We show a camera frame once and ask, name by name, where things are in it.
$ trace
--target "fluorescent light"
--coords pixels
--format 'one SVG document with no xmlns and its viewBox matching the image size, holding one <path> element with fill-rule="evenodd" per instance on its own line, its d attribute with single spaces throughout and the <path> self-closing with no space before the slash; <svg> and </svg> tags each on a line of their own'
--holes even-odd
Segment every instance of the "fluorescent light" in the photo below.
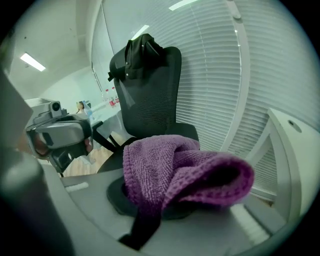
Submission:
<svg viewBox="0 0 320 256">
<path fill-rule="evenodd" d="M 144 25 L 140 30 L 135 33 L 135 35 L 131 38 L 131 40 L 135 40 L 138 36 L 140 36 L 147 28 L 149 28 L 149 25 Z"/>
<path fill-rule="evenodd" d="M 44 71 L 46 68 L 42 66 L 38 61 L 36 61 L 34 58 L 32 58 L 28 53 L 25 53 L 20 57 L 21 60 L 28 63 L 32 67 L 36 68 L 39 71 Z"/>
<path fill-rule="evenodd" d="M 180 1 L 180 2 L 177 2 L 177 3 L 174 4 L 174 5 L 170 6 L 169 9 L 170 9 L 171 11 L 174 11 L 175 9 L 178 9 L 178 8 L 180 8 L 180 7 L 182 7 L 182 6 L 187 5 L 187 4 L 191 4 L 191 3 L 195 2 L 195 1 L 198 1 L 198 0 L 182 0 L 182 1 Z"/>
</svg>

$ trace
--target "office chair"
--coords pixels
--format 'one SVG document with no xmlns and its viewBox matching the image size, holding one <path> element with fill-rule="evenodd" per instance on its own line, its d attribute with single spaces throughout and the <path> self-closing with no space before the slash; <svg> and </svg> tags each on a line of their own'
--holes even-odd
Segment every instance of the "office chair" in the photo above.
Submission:
<svg viewBox="0 0 320 256">
<path fill-rule="evenodd" d="M 114 143 L 115 147 L 100 137 L 97 142 L 111 149 L 113 154 L 104 162 L 98 173 L 122 168 L 124 147 L 136 140 L 165 134 L 182 135 L 199 140 L 193 125 L 176 123 L 181 52 L 176 47 L 164 48 L 163 52 L 163 64 L 147 69 L 143 78 L 113 79 L 120 101 L 124 128 L 134 137 L 128 139 L 122 146 Z M 113 56 L 110 70 L 125 65 L 125 48 L 123 48 Z"/>
</svg>

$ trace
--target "folded towel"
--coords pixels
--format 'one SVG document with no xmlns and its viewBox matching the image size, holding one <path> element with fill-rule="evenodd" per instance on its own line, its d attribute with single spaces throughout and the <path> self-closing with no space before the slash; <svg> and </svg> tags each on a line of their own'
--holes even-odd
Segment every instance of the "folded towel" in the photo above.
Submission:
<svg viewBox="0 0 320 256">
<path fill-rule="evenodd" d="M 254 182 L 254 171 L 228 153 L 200 151 L 199 142 L 180 135 L 137 140 L 123 152 L 128 198 L 143 216 L 159 216 L 174 202 L 230 206 Z"/>
</svg>

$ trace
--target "white ceiling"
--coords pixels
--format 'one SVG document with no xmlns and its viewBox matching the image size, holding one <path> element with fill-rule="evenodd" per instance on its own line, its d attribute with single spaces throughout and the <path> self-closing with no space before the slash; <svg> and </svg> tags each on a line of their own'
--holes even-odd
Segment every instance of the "white ceiling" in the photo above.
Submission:
<svg viewBox="0 0 320 256">
<path fill-rule="evenodd" d="M 90 65 L 86 52 L 89 0 L 38 0 L 20 18 L 9 78 L 24 98 L 35 97 L 53 83 Z M 43 72 L 20 57 L 27 52 L 46 67 Z"/>
</svg>

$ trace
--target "gray device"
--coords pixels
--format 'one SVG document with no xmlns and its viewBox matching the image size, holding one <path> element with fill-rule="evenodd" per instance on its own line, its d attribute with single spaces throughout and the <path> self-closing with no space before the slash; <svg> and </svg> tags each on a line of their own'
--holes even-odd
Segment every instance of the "gray device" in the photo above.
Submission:
<svg viewBox="0 0 320 256">
<path fill-rule="evenodd" d="M 88 155 L 84 140 L 91 137 L 92 129 L 85 114 L 68 114 L 59 101 L 38 98 L 26 103 L 33 110 L 25 132 L 34 156 L 48 159 L 63 173 L 73 159 Z M 37 152 L 35 136 L 48 147 L 45 155 Z"/>
</svg>

